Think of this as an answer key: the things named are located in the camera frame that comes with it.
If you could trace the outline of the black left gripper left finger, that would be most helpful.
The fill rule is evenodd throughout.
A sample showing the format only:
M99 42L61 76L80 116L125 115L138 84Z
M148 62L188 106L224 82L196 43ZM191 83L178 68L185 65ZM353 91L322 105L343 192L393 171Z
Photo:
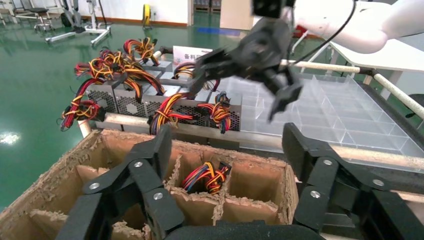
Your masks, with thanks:
M171 129L136 143L124 161L87 182L57 240L110 240L113 225L138 205L154 237L164 240L185 216L163 184L172 152Z

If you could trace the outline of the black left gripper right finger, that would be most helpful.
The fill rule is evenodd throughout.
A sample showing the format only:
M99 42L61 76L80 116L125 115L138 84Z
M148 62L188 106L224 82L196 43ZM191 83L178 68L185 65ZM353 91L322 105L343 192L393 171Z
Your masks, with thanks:
M328 207L351 218L366 240L421 240L424 226L388 180L342 159L325 141L304 136L288 122L282 149L301 194L293 223L320 233Z

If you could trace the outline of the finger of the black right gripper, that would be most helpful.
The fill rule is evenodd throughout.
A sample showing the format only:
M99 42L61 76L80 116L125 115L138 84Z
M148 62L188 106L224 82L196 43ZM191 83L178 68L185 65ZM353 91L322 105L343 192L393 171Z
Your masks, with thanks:
M272 122L275 114L284 112L290 103L298 100L304 85L297 73L288 66L282 70L269 68L263 73L264 85L274 94L268 115L268 121Z
M215 49L196 60L188 83L189 95L196 95L209 80L220 80L234 74L235 62L230 54L223 48Z

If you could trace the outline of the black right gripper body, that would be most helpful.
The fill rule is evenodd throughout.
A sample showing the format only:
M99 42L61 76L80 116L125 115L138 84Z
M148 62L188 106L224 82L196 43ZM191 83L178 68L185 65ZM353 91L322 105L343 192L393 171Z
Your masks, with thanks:
M272 79L283 74L293 79L290 67L280 69L292 39L289 24L283 19L261 18L229 52L232 64L230 76L245 79Z

